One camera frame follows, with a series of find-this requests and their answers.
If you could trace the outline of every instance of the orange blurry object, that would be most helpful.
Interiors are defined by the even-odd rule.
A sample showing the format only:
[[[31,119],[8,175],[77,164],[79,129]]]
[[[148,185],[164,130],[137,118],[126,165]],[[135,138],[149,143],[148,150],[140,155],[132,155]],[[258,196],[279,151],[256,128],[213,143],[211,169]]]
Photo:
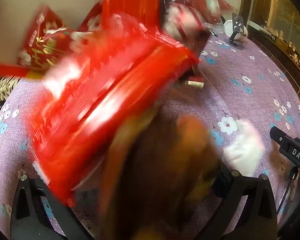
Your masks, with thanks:
[[[30,117],[34,167],[69,206],[73,189],[103,160],[101,149],[126,116],[146,110],[198,61],[179,42],[144,33],[131,17],[114,19],[114,30],[94,33],[80,54],[47,73]]]
[[[102,28],[109,28],[109,19],[115,13],[126,13],[143,23],[146,28],[159,26],[160,0],[103,0]]]

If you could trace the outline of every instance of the silver screw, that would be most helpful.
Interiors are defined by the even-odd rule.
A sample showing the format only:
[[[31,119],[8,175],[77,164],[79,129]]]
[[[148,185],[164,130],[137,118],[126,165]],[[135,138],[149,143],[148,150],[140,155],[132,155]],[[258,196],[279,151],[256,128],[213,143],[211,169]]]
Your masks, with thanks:
[[[27,175],[22,175],[20,179],[21,179],[21,181],[25,181],[27,178],[28,178]]]
[[[238,176],[240,175],[240,172],[237,171],[237,170],[233,170],[233,171],[231,171],[231,174],[232,174],[232,176],[234,176],[234,177],[238,177]]]
[[[268,176],[267,176],[266,174],[262,173],[262,174],[261,174],[261,178],[262,178],[262,179],[268,179]]]

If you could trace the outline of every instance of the black cable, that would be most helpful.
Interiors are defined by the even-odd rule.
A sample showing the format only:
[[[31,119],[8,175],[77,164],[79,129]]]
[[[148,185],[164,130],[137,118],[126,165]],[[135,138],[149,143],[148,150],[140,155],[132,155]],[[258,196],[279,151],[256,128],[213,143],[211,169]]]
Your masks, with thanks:
[[[286,196],[287,196],[287,194],[288,194],[288,191],[289,191],[289,188],[290,188],[290,186],[291,186],[292,181],[295,180],[295,179],[297,178],[297,176],[298,176],[298,167],[297,167],[297,166],[294,166],[294,167],[291,169],[291,171],[290,171],[290,174],[289,174],[289,179],[290,179],[290,180],[289,180],[289,184],[288,184],[288,186],[287,186],[286,191],[284,192],[283,198],[282,198],[282,200],[281,200],[281,202],[280,202],[280,205],[279,205],[279,207],[278,207],[277,215],[279,214],[280,209],[282,208],[283,202],[284,202],[284,200],[286,199]]]

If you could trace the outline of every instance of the purple floral tablecloth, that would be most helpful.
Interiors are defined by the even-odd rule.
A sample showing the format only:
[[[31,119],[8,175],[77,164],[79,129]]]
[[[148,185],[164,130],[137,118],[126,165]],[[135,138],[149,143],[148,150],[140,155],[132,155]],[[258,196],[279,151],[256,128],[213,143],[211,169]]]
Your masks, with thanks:
[[[165,95],[163,111],[174,116],[195,114],[210,128],[220,151],[239,132],[241,120],[249,120],[263,139],[266,154],[255,176],[269,176],[277,207],[288,184],[291,163],[274,149],[270,128],[277,126],[291,137],[300,138],[300,101],[284,73],[250,40],[240,48],[228,44],[226,36],[211,37],[200,56],[199,68],[205,75],[202,90],[183,87]],[[0,230],[10,238],[10,217],[14,193],[23,174],[36,177],[27,158],[29,138],[22,120],[29,113],[29,103],[36,100],[42,85],[22,79],[0,111]],[[278,221],[283,219],[294,197],[297,180],[293,182]],[[74,208],[87,230],[98,238],[98,192],[82,192]],[[53,218],[46,199],[42,199],[56,231],[62,233]],[[200,205],[182,238],[193,237],[205,225],[220,203],[210,194]],[[240,210],[233,219],[233,227]]]

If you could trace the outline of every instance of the bolt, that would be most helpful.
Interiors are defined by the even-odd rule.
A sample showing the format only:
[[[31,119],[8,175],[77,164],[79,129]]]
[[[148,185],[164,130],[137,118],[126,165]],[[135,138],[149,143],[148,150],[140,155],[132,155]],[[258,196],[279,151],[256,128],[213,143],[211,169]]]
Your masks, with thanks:
[[[28,178],[27,175],[22,175],[20,179],[21,179],[21,181],[25,181],[27,178]]]
[[[237,170],[233,170],[233,171],[231,171],[231,174],[232,174],[232,176],[234,176],[234,177],[238,177],[238,176],[240,175],[240,172],[237,171]]]
[[[267,176],[266,174],[262,173],[262,174],[261,174],[261,178],[262,178],[262,179],[268,179],[268,176]]]

